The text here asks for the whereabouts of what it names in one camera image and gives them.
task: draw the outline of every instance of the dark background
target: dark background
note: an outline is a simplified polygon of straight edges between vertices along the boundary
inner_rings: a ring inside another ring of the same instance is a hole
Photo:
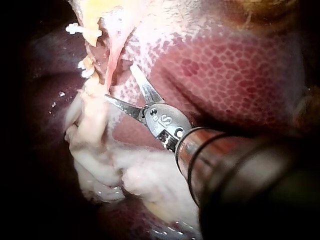
[[[312,40],[313,57],[307,67],[310,82],[319,82],[319,13],[316,3],[303,0],[304,34]],[[26,149],[31,139],[22,105],[28,63],[28,41],[73,23],[75,15],[63,0],[8,1],[2,4],[2,199],[7,236],[33,239],[93,239],[101,235],[95,209],[71,186],[51,177],[37,156]]]

